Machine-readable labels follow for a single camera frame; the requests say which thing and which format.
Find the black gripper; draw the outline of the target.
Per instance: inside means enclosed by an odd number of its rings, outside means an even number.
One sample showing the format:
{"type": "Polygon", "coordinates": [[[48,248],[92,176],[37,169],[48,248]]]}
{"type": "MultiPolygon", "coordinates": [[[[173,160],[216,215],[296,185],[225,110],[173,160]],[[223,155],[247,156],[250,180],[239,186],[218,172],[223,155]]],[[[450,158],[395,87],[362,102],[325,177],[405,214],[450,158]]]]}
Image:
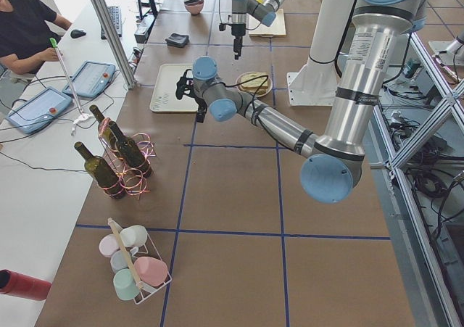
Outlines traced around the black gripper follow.
{"type": "Polygon", "coordinates": [[[231,25],[231,33],[234,37],[233,40],[233,52],[234,59],[239,59],[241,56],[241,46],[243,37],[246,35],[246,24],[245,23],[233,23],[231,25]]]}
{"type": "Polygon", "coordinates": [[[196,121],[198,123],[203,123],[205,119],[205,113],[207,112],[207,104],[203,98],[198,96],[195,97],[195,101],[198,104],[198,109],[196,113],[196,121]]]}

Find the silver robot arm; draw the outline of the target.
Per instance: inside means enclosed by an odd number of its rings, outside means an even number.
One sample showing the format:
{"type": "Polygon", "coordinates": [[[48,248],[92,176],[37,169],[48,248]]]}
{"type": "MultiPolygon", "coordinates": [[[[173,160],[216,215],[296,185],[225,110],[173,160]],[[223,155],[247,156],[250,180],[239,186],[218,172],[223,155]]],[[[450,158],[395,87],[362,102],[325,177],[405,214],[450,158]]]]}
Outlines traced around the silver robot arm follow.
{"type": "Polygon", "coordinates": [[[300,181],[309,196],[340,202],[362,175],[363,137],[397,39],[423,27],[425,5],[426,0],[322,0],[307,63],[287,75],[291,105],[331,107],[322,135],[227,86],[210,57],[194,62],[187,83],[198,118],[206,112],[219,122],[244,116],[305,158],[300,181]]]}
{"type": "Polygon", "coordinates": [[[264,26],[270,27],[276,18],[276,12],[285,0],[231,0],[231,33],[235,60],[241,56],[242,41],[246,35],[247,15],[252,16],[264,26]]]}

